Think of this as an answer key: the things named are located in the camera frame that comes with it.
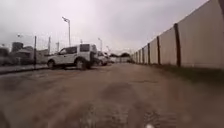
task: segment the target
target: car window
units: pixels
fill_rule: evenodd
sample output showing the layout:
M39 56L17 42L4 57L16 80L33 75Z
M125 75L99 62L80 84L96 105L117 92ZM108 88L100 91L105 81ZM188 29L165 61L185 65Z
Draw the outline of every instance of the car window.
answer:
M81 44L80 45L80 52L88 52L89 51L89 44Z
M77 47L70 47L70 48L67 48L66 50L68 54L77 53Z
M60 54L67 54L66 49L62 49L62 50L60 51Z

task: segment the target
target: white suv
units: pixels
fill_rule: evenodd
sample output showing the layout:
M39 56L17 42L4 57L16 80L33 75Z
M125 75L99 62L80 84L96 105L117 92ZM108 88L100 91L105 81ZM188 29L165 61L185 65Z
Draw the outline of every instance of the white suv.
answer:
M48 67L76 66L78 69L90 69L97 60L97 49L94 44L80 44L63 48L59 53L48 57Z

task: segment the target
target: dirt ground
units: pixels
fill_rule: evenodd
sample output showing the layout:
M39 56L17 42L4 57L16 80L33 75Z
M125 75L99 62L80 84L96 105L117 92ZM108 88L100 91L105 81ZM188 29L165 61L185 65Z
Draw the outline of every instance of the dirt ground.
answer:
M149 66L0 76L0 127L223 128L224 89Z

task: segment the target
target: car wheel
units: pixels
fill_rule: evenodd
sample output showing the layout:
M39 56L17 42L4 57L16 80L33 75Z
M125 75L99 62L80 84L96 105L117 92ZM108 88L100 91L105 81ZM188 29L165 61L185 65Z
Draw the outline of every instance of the car wheel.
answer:
M55 67L55 63L54 63L54 61L49 61L49 62L47 63L47 66L48 66L48 68L50 68L50 69L54 69L54 67Z
M85 69L86 69L86 62L85 62L85 60L83 60L83 59L79 59L79 60L77 60L77 62L76 62L76 67L77 67L79 70L85 70Z
M103 61L100 61L99 62L99 66L103 66Z

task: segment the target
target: tree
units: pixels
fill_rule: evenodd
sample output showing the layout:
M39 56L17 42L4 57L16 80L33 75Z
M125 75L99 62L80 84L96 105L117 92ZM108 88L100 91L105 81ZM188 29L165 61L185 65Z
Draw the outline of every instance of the tree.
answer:
M131 55L125 52L125 53L122 53L120 57L131 57Z

